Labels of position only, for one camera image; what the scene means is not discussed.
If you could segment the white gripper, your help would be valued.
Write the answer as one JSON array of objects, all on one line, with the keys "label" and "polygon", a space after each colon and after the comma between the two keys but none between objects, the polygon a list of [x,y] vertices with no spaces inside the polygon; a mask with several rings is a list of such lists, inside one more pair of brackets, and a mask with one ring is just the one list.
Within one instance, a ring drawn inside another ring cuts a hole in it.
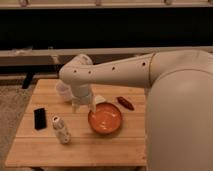
[{"label": "white gripper", "polygon": [[89,105],[89,110],[93,113],[96,112],[96,104],[92,102],[93,93],[89,84],[83,85],[71,85],[72,93],[72,112],[76,113],[79,109],[79,105]]}]

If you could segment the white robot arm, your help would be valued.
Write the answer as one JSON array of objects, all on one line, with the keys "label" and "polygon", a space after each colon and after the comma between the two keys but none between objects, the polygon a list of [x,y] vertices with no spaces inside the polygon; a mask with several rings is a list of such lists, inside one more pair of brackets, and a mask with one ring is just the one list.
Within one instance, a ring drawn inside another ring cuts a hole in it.
[{"label": "white robot arm", "polygon": [[91,102],[92,84],[148,90],[147,171],[213,171],[213,54],[151,53],[94,65],[78,55],[59,71],[73,102]]}]

